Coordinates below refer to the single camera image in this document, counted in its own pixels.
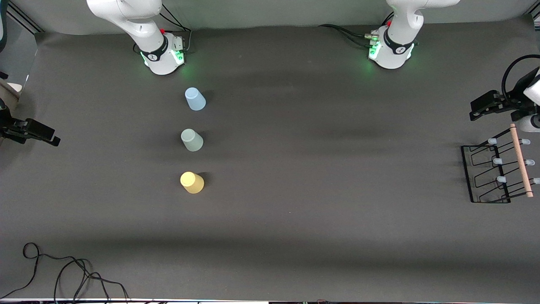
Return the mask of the light blue plastic cup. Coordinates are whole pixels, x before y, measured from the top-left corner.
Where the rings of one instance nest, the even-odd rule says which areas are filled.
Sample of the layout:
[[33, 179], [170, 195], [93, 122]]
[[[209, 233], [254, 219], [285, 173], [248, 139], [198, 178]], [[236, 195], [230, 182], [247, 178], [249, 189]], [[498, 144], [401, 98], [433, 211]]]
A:
[[185, 91], [185, 99], [193, 111], [200, 111], [206, 106], [206, 98], [197, 88], [188, 88]]

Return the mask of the dark grey table mat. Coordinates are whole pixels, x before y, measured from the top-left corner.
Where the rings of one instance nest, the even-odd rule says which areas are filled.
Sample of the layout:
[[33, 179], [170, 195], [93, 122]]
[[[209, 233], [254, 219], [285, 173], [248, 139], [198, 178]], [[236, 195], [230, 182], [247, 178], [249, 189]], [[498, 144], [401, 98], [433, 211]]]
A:
[[540, 302], [540, 198], [471, 203], [460, 152], [509, 127], [469, 104], [530, 16], [424, 25], [395, 71], [321, 27], [196, 31], [168, 76], [126, 34], [37, 40], [16, 115], [61, 142], [0, 146], [0, 296], [34, 242], [133, 298]]

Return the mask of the pale green plastic cup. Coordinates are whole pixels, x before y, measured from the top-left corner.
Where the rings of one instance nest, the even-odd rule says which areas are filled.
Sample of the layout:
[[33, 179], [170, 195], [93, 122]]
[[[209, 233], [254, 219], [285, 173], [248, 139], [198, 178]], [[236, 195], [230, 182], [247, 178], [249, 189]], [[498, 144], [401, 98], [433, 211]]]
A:
[[184, 146], [190, 152], [201, 150], [204, 145], [204, 139], [193, 129], [185, 129], [181, 132], [181, 140]]

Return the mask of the black wire cup holder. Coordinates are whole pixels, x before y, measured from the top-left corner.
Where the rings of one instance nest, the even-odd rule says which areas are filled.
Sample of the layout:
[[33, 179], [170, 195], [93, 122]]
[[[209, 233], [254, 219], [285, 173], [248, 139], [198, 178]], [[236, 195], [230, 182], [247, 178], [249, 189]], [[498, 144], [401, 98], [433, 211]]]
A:
[[536, 162], [525, 158], [515, 123], [481, 144], [460, 146], [465, 184], [473, 204], [509, 204], [515, 198], [533, 198], [540, 178], [529, 175]]

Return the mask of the white panel corner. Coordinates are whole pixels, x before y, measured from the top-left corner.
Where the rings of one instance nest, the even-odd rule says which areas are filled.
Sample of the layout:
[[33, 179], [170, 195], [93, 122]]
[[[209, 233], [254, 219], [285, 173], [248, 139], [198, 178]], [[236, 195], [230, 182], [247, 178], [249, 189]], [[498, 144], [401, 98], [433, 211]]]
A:
[[23, 85], [7, 82], [5, 79], [0, 78], [0, 98], [2, 99], [15, 99], [19, 100]]

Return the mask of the yellow plastic cup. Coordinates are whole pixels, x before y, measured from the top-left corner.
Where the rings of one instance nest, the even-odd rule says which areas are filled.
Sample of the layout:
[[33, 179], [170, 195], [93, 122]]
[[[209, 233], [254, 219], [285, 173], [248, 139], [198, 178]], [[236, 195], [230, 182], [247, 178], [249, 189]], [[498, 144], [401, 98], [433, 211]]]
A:
[[187, 171], [180, 178], [182, 187], [191, 194], [200, 193], [204, 189], [204, 179], [193, 172]]

